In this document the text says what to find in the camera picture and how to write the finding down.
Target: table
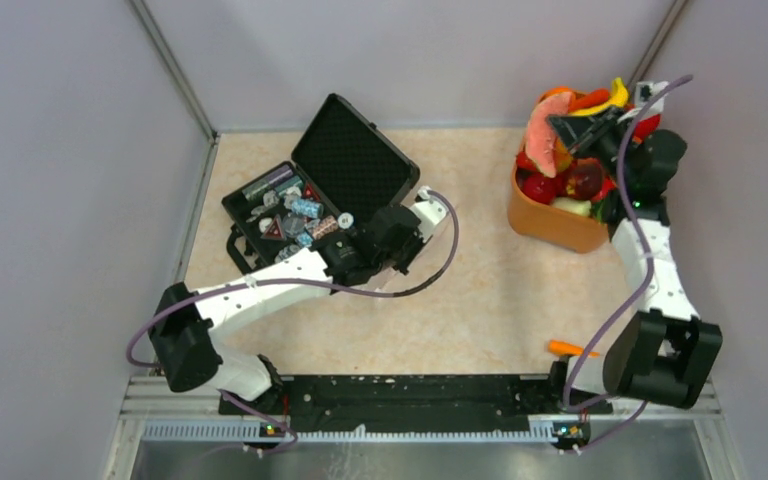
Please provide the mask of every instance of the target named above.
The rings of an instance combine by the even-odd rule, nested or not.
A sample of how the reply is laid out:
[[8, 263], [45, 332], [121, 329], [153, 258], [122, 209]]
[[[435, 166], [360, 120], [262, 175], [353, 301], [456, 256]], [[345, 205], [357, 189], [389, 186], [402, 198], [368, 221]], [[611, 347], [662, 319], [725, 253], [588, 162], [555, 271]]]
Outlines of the table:
[[[302, 132], [223, 134], [185, 281], [190, 289], [240, 276], [225, 253], [223, 196], [286, 160]], [[522, 128], [384, 130], [461, 220], [449, 271], [420, 294], [337, 294], [242, 329], [228, 344], [269, 357], [282, 374], [545, 373], [550, 339], [584, 345], [630, 293], [610, 244], [580, 255], [514, 233], [506, 203]], [[425, 280], [448, 254], [452, 229], [384, 290]], [[629, 314], [597, 347], [604, 352]]]

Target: metal frame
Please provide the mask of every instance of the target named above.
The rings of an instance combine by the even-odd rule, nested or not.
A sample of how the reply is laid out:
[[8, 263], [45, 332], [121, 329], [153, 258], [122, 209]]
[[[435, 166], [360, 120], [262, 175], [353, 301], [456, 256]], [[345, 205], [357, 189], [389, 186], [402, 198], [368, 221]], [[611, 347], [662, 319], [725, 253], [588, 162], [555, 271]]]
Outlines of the metal frame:
[[[188, 112], [199, 126], [199, 129], [208, 139], [210, 145], [207, 152], [204, 167], [199, 180], [199, 187], [196, 198], [193, 201], [192, 210], [189, 212], [189, 222], [186, 234], [182, 240], [178, 255], [178, 263], [175, 265], [173, 277], [175, 281], [184, 278], [187, 264], [189, 263], [192, 245], [195, 240], [195, 233], [201, 216], [202, 207], [207, 191], [207, 185], [216, 154], [219, 146], [219, 134], [213, 128], [207, 113], [198, 100], [198, 97], [187, 80], [180, 64], [175, 59], [171, 48], [166, 42], [157, 22], [154, 19], [145, 0], [126, 0], [131, 6], [134, 15], [139, 20], [140, 25], [145, 30], [149, 42], [157, 53], [164, 69], [169, 74], [176, 90], [181, 95], [181, 99], [187, 107]], [[675, 26], [676, 21], [685, 11], [685, 7], [690, 0], [674, 0], [670, 6], [663, 22], [655, 33], [646, 52], [638, 62], [632, 75], [629, 77], [629, 84], [633, 84], [643, 78], [657, 57], [662, 45], [668, 38], [668, 35]], [[635, 401], [618, 400], [614, 403], [615, 413], [611, 415], [591, 415], [591, 421], [617, 421], [627, 417], [637, 406]], [[134, 376], [128, 385], [125, 398], [120, 410], [119, 421], [117, 424], [114, 439], [108, 454], [108, 460], [103, 478], [106, 480], [128, 480], [133, 473], [134, 465], [137, 460], [137, 453], [143, 434], [147, 427], [156, 426], [158, 421], [183, 422], [187, 425], [201, 424], [212, 425], [217, 421], [228, 424], [252, 425], [257, 424], [259, 420], [255, 417], [246, 416], [240, 420], [239, 417], [220, 417], [217, 412], [218, 396], [217, 393], [209, 388], [198, 388], [182, 394], [174, 394], [169, 391], [166, 381], [157, 376]], [[553, 421], [576, 421], [577, 415], [554, 414], [554, 415], [533, 415], [529, 417], [536, 425], [542, 425], [545, 422]], [[677, 410], [671, 407], [660, 405], [651, 405], [639, 417], [639, 421], [671, 421], [671, 420], [692, 420], [694, 422], [699, 442], [707, 462], [708, 470], [712, 480], [744, 480], [747, 477], [743, 463], [728, 433], [728, 428], [720, 409], [719, 401], [716, 396], [713, 385], [710, 381], [705, 385], [699, 402], [691, 410]], [[463, 441], [467, 437], [452, 440]], [[484, 438], [468, 437], [475, 441]], [[523, 441], [527, 436], [505, 437], [500, 441]], [[306, 435], [302, 436], [301, 441], [403, 441], [400, 437], [388, 439], [376, 438], [374, 434], [349, 434], [336, 436]], [[434, 439], [417, 439], [419, 441], [440, 441]]]

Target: wall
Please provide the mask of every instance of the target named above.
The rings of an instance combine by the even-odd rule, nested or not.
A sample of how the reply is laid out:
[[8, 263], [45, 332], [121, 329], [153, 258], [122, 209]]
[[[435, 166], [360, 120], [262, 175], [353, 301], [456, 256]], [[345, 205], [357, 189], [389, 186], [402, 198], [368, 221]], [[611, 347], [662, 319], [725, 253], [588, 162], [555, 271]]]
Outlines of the wall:
[[330, 92], [385, 126], [525, 123], [558, 82], [631, 75], [671, 2], [147, 3], [214, 126], [237, 130], [304, 127]]
[[205, 153], [123, 0], [0, 1], [0, 480], [100, 475]]
[[722, 325], [714, 383], [751, 478], [768, 479], [768, 2], [696, 0], [651, 78], [689, 150], [669, 189], [682, 281]]

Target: black case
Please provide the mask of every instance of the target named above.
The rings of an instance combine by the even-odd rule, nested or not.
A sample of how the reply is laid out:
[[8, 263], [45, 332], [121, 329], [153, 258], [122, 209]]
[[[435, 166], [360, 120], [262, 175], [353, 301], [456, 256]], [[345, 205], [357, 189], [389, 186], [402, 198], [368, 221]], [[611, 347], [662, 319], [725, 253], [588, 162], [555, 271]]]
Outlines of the black case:
[[[380, 208], [401, 203], [419, 181], [419, 167], [393, 145], [374, 123], [363, 117], [343, 97], [332, 93], [313, 118], [301, 140], [293, 149], [289, 165], [295, 174], [316, 190], [327, 215], [349, 212], [355, 225], [363, 225]], [[274, 263], [278, 252], [294, 240], [276, 241], [261, 238], [258, 221], [248, 222], [252, 209], [262, 204], [262, 197], [247, 200], [243, 194], [274, 171], [222, 199], [222, 206], [234, 220], [226, 250], [237, 268], [252, 273]], [[258, 218], [286, 215], [283, 202]], [[245, 239], [247, 261], [237, 248]]]

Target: red triangle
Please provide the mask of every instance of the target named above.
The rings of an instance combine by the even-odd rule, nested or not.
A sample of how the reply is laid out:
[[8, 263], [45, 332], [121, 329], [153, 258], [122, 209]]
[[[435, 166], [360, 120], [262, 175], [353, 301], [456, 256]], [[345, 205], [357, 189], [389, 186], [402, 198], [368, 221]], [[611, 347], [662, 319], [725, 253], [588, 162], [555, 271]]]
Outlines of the red triangle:
[[316, 193], [316, 190], [313, 189], [313, 187], [309, 184], [305, 184], [305, 189], [302, 192], [302, 198], [312, 198], [315, 201], [319, 201], [319, 194]]
[[260, 238], [266, 240], [284, 240], [284, 229], [281, 228], [281, 215], [275, 215], [272, 223], [266, 228]]

